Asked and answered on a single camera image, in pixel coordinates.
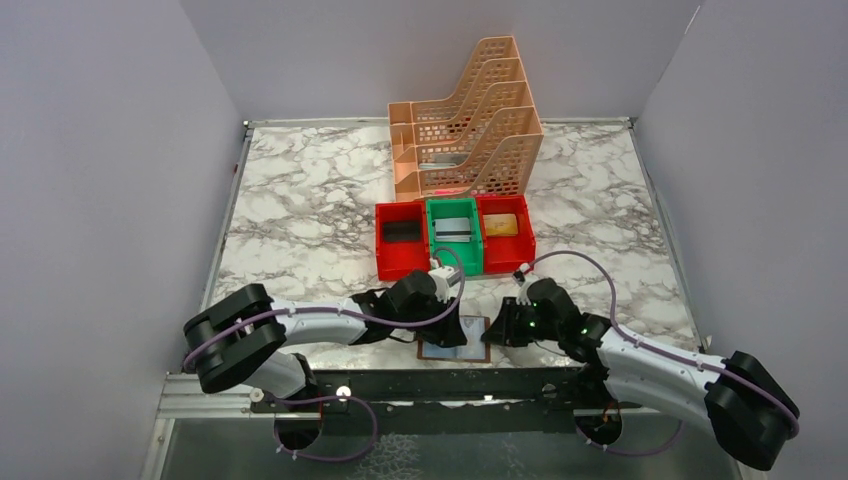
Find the silver VIP card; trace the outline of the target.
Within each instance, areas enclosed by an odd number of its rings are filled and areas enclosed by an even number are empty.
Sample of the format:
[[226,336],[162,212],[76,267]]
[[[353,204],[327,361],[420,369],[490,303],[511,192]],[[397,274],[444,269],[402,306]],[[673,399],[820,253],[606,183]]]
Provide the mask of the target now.
[[472,236],[471,222],[467,217],[435,219],[433,231],[437,242],[467,243]]
[[463,329],[467,339],[467,343],[463,347],[463,357],[467,360],[484,360],[486,358],[487,346],[481,340],[481,337],[486,331],[486,318],[463,318]]

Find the brown leather card holder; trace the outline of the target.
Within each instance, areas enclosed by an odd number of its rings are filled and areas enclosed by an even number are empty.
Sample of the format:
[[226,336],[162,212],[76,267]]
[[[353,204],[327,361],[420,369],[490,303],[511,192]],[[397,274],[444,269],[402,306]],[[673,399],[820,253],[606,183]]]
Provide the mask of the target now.
[[440,347],[419,340],[416,358],[418,360],[453,363],[490,363],[491,347],[481,338],[490,327],[491,320],[484,316],[461,315],[459,325],[466,339],[465,345]]

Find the red bin with gold card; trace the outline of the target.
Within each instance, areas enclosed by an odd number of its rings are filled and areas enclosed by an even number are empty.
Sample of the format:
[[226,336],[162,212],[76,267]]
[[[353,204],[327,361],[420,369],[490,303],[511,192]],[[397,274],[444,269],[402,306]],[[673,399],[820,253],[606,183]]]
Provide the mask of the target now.
[[[476,198],[484,241],[485,274],[506,274],[536,257],[536,240],[525,197],[483,196]],[[511,213],[517,217],[519,233],[511,237],[488,237],[483,226],[485,214]]]

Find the red bin with black card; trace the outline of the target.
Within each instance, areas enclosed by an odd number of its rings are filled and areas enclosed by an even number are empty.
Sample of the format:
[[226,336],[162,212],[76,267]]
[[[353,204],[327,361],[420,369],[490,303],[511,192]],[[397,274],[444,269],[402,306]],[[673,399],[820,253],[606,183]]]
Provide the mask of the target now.
[[[385,243],[381,240],[381,225],[392,221],[416,221],[421,225],[419,242]],[[396,281],[413,270],[430,268],[429,240],[426,230],[426,208],[420,201],[378,203],[375,206],[375,257],[377,277],[381,281]]]

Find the green plastic bin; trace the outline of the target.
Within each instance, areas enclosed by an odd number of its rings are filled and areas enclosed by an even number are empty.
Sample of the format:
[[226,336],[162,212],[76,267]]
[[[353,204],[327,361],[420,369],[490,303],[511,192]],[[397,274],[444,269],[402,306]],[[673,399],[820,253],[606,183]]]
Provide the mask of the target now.
[[[467,276],[483,274],[484,241],[478,207],[474,199],[431,199],[425,202],[428,240],[431,253],[439,247],[448,247],[459,257]],[[440,218],[467,217],[470,219],[472,236],[467,243],[437,242],[434,238],[433,221]]]

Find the peach plastic file organizer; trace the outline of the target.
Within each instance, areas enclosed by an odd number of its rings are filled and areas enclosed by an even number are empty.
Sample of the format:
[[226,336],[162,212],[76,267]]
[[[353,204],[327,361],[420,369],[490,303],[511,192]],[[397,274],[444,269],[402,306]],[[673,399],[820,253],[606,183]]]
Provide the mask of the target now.
[[514,37],[481,39],[446,98],[388,106],[394,199],[525,193],[544,138]]

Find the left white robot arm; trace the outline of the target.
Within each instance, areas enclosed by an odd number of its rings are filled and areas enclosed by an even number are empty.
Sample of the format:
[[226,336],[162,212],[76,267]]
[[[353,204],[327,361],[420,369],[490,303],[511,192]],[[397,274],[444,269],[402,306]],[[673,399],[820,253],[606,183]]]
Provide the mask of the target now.
[[289,347],[368,345],[396,330],[421,332],[446,323],[459,313],[465,283],[456,267],[414,270],[389,287],[339,302],[276,302],[263,285],[249,284],[184,325],[184,365],[194,369],[205,393],[244,384],[302,410],[313,401],[315,386],[305,357]]

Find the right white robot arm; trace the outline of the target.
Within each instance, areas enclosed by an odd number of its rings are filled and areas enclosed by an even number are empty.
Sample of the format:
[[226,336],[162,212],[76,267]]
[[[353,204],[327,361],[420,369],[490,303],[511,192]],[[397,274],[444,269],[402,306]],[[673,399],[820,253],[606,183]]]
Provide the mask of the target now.
[[798,434],[798,406],[753,355],[723,358],[661,345],[580,311],[549,278],[527,281],[518,296],[504,298],[481,339],[513,348],[554,341],[588,370],[576,383],[585,404],[611,400],[663,412],[705,430],[735,460],[760,471],[770,470]]

